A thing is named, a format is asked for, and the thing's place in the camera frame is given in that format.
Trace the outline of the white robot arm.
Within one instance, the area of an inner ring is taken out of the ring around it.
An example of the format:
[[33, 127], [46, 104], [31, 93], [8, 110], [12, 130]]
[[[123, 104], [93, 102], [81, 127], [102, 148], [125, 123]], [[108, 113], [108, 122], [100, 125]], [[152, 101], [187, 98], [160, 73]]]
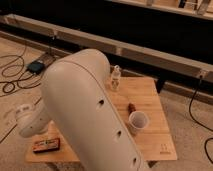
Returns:
[[86, 171], [150, 171], [105, 88], [107, 57], [85, 49], [57, 60], [42, 78], [41, 102], [16, 110], [28, 138], [54, 122]]

